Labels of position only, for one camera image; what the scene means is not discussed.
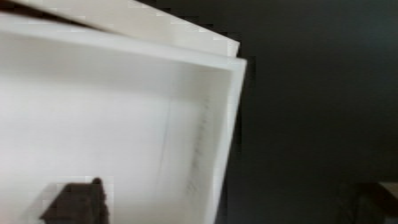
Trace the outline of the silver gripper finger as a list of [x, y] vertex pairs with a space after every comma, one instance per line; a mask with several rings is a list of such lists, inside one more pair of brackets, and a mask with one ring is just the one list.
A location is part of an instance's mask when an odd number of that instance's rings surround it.
[[69, 183], [52, 201], [39, 219], [45, 224], [109, 224], [103, 181]]

